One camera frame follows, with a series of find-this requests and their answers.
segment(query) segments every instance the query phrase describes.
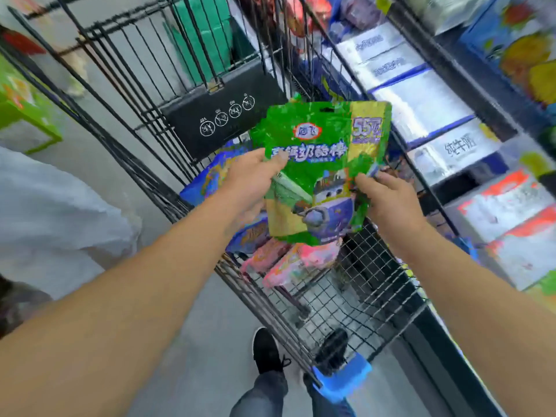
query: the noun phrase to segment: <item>person's left hand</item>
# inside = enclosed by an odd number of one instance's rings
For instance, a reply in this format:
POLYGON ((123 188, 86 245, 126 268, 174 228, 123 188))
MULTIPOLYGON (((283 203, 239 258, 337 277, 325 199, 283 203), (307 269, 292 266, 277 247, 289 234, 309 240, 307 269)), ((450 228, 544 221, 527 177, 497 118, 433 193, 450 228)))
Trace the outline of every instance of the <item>person's left hand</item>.
POLYGON ((265 161, 265 148, 238 156, 230 166, 219 192, 226 196, 230 207, 237 207, 241 221, 249 223, 261 211, 263 196, 270 181, 288 163, 288 153, 280 152, 265 161))

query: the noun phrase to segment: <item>person's leg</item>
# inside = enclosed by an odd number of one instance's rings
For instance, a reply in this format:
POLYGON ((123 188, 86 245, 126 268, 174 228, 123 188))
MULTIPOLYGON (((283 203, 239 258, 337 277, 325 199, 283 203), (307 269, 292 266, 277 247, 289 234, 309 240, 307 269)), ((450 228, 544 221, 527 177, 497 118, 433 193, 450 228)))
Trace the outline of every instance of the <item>person's leg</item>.
MULTIPOLYGON (((336 329, 324 338, 315 356, 315 362, 325 376, 330 376, 344 363, 347 344, 348 333, 344 329, 336 329)), ((331 403, 316 390, 313 379, 307 373, 303 375, 303 383, 311 397, 313 417, 355 417, 346 399, 337 404, 331 403)))
POLYGON ((253 359, 259 376, 253 388, 233 406, 230 417, 281 417, 284 396, 288 393, 284 367, 289 363, 280 359, 276 342, 266 328, 255 332, 253 359))

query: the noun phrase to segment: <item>cartoon car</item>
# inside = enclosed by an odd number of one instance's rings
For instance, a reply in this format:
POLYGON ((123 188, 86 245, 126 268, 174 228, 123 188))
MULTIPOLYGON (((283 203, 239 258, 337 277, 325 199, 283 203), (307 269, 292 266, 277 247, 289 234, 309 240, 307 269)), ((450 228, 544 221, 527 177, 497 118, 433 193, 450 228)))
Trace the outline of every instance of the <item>cartoon car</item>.
POLYGON ((346 170, 324 172, 315 183, 312 205, 297 202, 293 212, 302 217, 309 233, 321 242, 330 242, 349 231, 355 208, 355 195, 349 190, 346 170))

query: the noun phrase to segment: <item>person's left arm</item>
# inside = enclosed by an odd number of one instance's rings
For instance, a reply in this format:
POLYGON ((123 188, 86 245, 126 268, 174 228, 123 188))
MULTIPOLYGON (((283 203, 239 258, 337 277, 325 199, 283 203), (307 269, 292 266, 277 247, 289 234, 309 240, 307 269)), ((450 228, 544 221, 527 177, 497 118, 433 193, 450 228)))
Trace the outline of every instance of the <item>person's left arm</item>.
POLYGON ((124 414, 288 156, 263 160, 263 149, 240 156, 223 186, 153 245, 0 341, 0 414, 124 414))

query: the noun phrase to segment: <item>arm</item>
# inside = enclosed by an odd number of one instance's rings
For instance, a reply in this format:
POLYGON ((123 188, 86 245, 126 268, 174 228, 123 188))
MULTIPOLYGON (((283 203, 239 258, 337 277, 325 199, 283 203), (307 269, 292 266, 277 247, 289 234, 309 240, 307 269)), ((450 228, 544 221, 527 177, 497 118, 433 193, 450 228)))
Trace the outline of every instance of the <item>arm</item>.
POLYGON ((371 220, 508 416, 554 415, 556 316, 438 234, 410 184, 385 173, 376 179, 356 179, 371 199, 371 220))
POLYGON ((221 189, 135 257, 48 305, 0 344, 0 414, 124 414, 226 245, 287 162, 241 156, 221 189))

